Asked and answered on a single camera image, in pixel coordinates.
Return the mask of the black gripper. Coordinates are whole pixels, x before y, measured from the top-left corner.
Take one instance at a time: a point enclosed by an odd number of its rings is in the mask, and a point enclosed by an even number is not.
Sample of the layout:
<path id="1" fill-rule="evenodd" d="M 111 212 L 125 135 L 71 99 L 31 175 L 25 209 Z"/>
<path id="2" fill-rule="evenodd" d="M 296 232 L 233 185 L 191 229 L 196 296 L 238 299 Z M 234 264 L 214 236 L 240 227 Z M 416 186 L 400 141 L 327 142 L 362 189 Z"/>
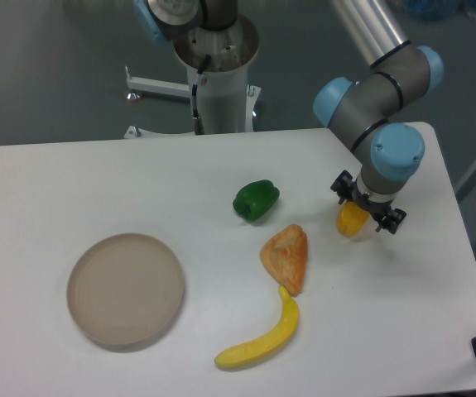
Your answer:
<path id="1" fill-rule="evenodd" d="M 395 235 L 406 218 L 406 212 L 399 208 L 391 208 L 395 194 L 376 194 L 361 192 L 355 188 L 353 176 L 343 170 L 334 180 L 330 189 L 337 194 L 339 205 L 344 202 L 354 202 L 362 210 L 372 214 L 376 222 L 376 232 L 387 231 Z"/>

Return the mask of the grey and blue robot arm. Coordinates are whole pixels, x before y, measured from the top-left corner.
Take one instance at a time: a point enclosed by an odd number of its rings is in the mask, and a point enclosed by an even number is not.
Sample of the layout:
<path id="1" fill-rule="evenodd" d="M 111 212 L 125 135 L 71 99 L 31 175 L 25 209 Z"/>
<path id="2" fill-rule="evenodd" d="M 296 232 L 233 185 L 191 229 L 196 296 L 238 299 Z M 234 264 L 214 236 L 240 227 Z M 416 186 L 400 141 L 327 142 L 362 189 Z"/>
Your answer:
<path id="1" fill-rule="evenodd" d="M 133 8 L 146 35 L 171 42 L 187 69 L 195 134 L 244 132 L 247 71 L 259 36 L 238 4 L 136 1 Z M 313 102 L 320 122 L 361 165 L 357 176 L 341 173 L 331 189 L 395 233 L 406 215 L 392 204 L 419 168 L 425 142 L 414 127 L 390 117 L 441 82 L 443 62 L 431 48 L 411 44 L 384 1 L 336 1 L 334 9 L 371 74 L 360 82 L 333 79 Z"/>

